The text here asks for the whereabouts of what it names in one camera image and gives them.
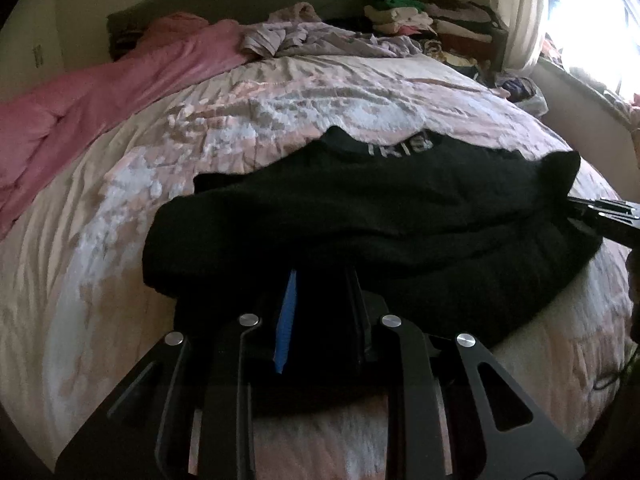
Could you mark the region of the black sweater orange pink patches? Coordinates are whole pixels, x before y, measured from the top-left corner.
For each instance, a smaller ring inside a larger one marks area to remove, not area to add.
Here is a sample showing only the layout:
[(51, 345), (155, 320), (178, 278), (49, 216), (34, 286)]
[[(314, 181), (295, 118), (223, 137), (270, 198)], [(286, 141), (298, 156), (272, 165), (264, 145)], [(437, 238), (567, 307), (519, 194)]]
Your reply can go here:
[(392, 146), (331, 127), (251, 174), (199, 174), (161, 206), (146, 286), (208, 342), (266, 321), (254, 395), (267, 414), (376, 395), (364, 309), (495, 347), (548, 306), (602, 240), (567, 218), (575, 152), (528, 160), (427, 130)]

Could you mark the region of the white plastic bag with clothes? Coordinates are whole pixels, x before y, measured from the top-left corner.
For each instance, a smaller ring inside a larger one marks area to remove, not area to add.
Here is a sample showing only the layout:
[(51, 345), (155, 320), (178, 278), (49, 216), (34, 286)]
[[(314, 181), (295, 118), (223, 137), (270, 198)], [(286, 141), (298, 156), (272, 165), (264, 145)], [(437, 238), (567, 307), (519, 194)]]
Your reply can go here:
[(524, 112), (538, 119), (548, 113), (544, 94), (533, 79), (509, 74), (496, 77), (496, 87), (509, 93), (508, 100)]

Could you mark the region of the stack of folded clothes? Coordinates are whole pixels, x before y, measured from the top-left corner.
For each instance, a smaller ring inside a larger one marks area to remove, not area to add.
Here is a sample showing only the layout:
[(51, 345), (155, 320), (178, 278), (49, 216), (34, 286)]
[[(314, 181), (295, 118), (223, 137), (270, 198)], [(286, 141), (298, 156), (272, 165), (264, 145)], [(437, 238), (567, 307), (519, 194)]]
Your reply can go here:
[(444, 52), (479, 62), (494, 72), (504, 67), (506, 26), (489, 6), (461, 0), (368, 0), (363, 13), (385, 36), (436, 41)]

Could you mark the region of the pink white patterned bedspread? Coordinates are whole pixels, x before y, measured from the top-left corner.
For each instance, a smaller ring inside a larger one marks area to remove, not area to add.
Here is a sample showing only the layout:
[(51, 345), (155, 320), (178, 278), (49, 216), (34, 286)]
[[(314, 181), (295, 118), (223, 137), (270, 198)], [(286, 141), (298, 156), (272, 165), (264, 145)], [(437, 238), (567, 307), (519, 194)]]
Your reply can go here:
[[(114, 385), (170, 327), (174, 303), (142, 284), (146, 232), (199, 172), (244, 174), (330, 124), (395, 144), (422, 128), (528, 159), (570, 147), (536, 118), (426, 56), (250, 63), (165, 96), (98, 140), (39, 193), (1, 242), (1, 404), (51, 472)], [(547, 310), (496, 349), (581, 444), (619, 382), (628, 338), (627, 249), (600, 252)], [(258, 422), (259, 479), (382, 479), (383, 405)]]

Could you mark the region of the cream window curtain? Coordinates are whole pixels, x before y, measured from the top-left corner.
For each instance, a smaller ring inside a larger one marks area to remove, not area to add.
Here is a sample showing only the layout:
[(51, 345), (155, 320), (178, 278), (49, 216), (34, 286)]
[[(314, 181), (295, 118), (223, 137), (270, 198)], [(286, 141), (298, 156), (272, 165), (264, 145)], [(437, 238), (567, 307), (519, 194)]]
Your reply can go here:
[(489, 0), (491, 9), (506, 25), (508, 39), (503, 67), (528, 76), (538, 63), (546, 36), (549, 0)]

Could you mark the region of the pink comforter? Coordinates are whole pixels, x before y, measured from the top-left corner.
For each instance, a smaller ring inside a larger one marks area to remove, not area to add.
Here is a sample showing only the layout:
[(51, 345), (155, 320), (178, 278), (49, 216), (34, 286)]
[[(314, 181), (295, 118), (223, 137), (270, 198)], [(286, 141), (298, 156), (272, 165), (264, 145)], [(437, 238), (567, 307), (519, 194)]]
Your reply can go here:
[(66, 73), (1, 107), (1, 231), (98, 136), (164, 96), (250, 60), (245, 26), (177, 12), (116, 62)]

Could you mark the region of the lavender crumpled garment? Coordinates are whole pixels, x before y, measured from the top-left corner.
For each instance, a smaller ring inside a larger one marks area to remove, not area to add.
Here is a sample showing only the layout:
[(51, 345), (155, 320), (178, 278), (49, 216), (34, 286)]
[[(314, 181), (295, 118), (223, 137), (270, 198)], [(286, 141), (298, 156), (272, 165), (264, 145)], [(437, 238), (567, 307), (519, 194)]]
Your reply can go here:
[(408, 58), (422, 54), (407, 36), (377, 37), (322, 21), (308, 2), (279, 9), (261, 23), (248, 25), (240, 50), (258, 58), (338, 55), (358, 58)]

